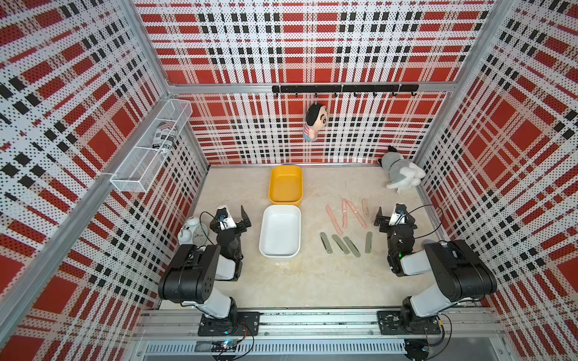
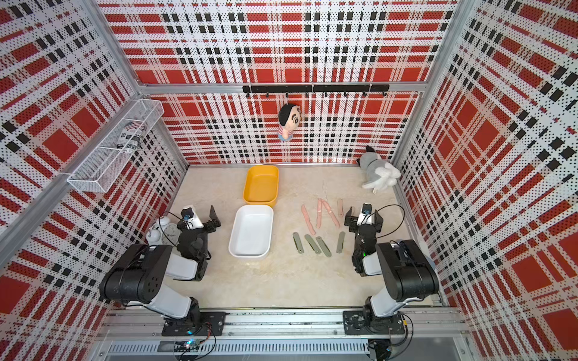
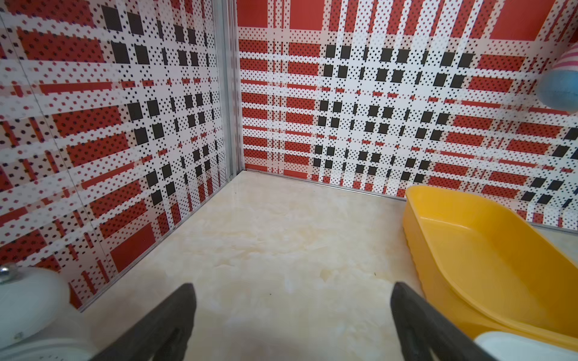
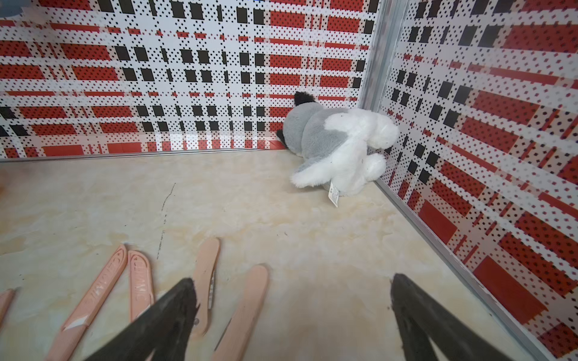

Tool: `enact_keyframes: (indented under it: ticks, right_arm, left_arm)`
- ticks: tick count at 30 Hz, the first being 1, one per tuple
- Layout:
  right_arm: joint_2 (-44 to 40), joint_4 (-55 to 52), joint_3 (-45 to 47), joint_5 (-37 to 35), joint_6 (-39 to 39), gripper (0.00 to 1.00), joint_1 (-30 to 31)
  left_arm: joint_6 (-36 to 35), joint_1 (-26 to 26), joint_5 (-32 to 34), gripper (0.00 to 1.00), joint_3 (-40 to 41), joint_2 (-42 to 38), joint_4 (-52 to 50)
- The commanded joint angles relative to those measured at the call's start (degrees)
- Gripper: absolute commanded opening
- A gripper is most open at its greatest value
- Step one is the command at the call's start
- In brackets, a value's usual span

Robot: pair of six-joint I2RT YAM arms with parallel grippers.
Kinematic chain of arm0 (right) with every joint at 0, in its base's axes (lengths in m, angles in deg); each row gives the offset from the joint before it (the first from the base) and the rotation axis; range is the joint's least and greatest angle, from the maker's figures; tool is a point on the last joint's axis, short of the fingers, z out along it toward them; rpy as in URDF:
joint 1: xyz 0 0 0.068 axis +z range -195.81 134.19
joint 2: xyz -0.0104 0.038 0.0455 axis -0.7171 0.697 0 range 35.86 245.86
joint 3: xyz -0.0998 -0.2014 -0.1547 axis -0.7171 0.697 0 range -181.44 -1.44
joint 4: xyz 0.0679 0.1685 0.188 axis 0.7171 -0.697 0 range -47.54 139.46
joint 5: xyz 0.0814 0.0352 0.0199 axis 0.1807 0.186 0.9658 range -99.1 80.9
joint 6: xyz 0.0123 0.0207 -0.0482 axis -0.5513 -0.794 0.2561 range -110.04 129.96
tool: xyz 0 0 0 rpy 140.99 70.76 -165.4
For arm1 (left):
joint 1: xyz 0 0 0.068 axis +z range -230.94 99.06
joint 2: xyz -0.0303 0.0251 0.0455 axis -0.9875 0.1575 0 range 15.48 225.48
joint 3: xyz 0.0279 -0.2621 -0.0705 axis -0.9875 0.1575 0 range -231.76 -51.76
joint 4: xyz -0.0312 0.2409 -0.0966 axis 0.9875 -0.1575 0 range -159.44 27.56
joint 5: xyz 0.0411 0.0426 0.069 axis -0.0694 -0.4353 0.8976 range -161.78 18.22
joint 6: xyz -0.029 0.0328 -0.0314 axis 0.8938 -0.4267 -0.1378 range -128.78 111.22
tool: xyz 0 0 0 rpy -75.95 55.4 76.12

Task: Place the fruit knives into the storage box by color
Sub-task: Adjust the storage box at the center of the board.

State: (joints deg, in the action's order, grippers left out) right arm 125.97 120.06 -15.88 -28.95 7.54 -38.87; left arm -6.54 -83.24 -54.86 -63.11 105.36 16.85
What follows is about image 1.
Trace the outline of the green folding knife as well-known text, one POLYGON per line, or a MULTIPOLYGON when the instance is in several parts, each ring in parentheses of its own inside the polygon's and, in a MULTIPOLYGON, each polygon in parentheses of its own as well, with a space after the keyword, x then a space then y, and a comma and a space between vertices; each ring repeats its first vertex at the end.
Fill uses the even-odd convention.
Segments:
POLYGON ((372 251, 372 240, 373 240, 373 233, 367 232, 366 239, 365 239, 365 253, 370 254, 372 251))
POLYGON ((344 236, 343 237, 344 242, 346 243, 347 247, 349 248, 349 250, 351 251, 351 253, 357 257, 360 258, 361 257, 361 253, 359 252, 358 248, 356 247, 356 245, 352 242, 352 240, 348 237, 348 236, 344 236))
POLYGON ((326 251, 328 254, 332 254, 333 249, 331 248, 331 243, 330 243, 330 241, 329 241, 329 239, 328 239, 327 234, 321 232, 321 233, 320 233, 320 238, 321 238, 321 241, 322 241, 322 244, 323 244, 323 246, 324 246, 325 251, 326 251))
POLYGON ((344 254, 350 254, 349 248, 346 246, 345 242, 338 235, 332 235, 332 239, 337 243, 337 245, 344 254))

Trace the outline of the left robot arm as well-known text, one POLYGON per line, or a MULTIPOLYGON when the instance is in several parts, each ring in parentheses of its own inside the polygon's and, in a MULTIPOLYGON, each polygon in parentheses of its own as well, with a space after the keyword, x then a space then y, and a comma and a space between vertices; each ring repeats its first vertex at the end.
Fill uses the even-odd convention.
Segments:
POLYGON ((209 224, 216 234, 215 243, 202 246, 192 243, 191 224, 205 237, 209 236, 200 218, 188 220, 179 234, 179 249, 161 277, 158 294, 162 300, 201 311, 202 325, 198 332, 201 336, 245 332, 239 322, 236 301, 221 293, 215 283, 239 280, 244 258, 241 235, 251 227, 250 218, 242 209, 241 219, 235 221, 227 206, 218 208, 209 224))

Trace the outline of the white plastic storage box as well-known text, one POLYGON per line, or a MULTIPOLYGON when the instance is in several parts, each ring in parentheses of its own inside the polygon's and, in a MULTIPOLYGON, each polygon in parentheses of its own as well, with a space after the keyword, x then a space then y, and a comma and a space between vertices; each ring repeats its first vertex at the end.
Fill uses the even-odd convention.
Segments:
POLYGON ((300 252, 301 211, 295 205, 271 205, 263 212, 259 251, 267 258, 290 260, 300 252))

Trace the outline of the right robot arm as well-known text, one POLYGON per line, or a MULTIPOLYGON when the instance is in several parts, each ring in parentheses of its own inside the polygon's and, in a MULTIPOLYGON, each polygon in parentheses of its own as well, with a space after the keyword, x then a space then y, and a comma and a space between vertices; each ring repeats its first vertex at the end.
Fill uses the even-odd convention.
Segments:
POLYGON ((374 225, 387 235, 388 264, 397 277, 430 273, 435 282, 406 297, 398 311, 377 313, 382 335, 441 334, 439 313, 460 302, 478 302, 498 288, 492 271, 463 240, 425 240, 414 251, 415 218, 403 204, 390 216, 377 211, 374 225))

